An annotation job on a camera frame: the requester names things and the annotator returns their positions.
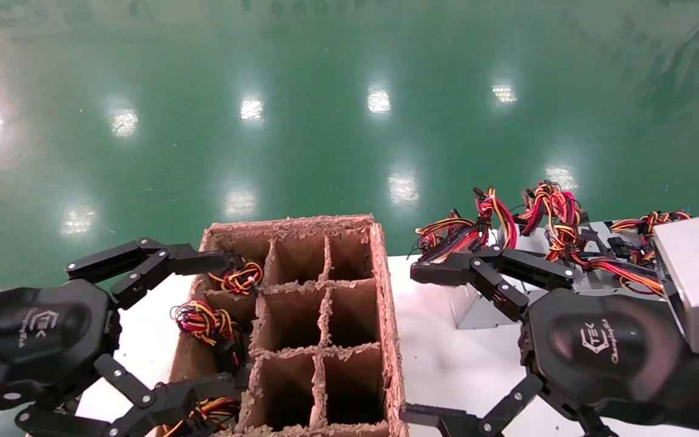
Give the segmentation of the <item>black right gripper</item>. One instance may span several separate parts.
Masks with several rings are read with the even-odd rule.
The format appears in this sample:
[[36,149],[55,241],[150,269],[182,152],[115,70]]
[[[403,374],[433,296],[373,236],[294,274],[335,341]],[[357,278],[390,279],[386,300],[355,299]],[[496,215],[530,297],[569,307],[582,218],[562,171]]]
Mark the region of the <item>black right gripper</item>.
[[[510,321],[524,322],[519,346],[528,372],[483,417],[405,403],[401,420],[438,428],[443,436],[502,436],[540,396],[580,423],[585,436],[616,435],[600,416],[699,431],[699,354],[665,302],[578,295],[569,291],[573,269],[500,246],[416,261],[410,277],[419,284],[471,285]],[[532,303],[508,277],[549,293]]]

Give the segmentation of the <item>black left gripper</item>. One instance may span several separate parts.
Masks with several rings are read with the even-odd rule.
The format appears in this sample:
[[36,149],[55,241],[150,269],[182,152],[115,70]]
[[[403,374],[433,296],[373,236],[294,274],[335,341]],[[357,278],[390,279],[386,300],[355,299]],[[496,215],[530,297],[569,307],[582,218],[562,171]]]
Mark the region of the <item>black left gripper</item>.
[[[233,395],[233,375],[216,373],[150,390],[110,354],[118,348],[117,309],[130,309],[173,274],[232,269],[231,251],[201,252],[187,243],[141,239],[72,261],[66,266],[70,281],[58,287],[0,291],[0,410],[32,402],[56,406],[100,375],[132,402],[120,418],[100,421],[33,404],[19,412],[16,425],[30,436],[146,436],[161,425],[178,424],[191,436],[212,434],[200,402]],[[93,284],[112,277],[120,280],[110,298]]]

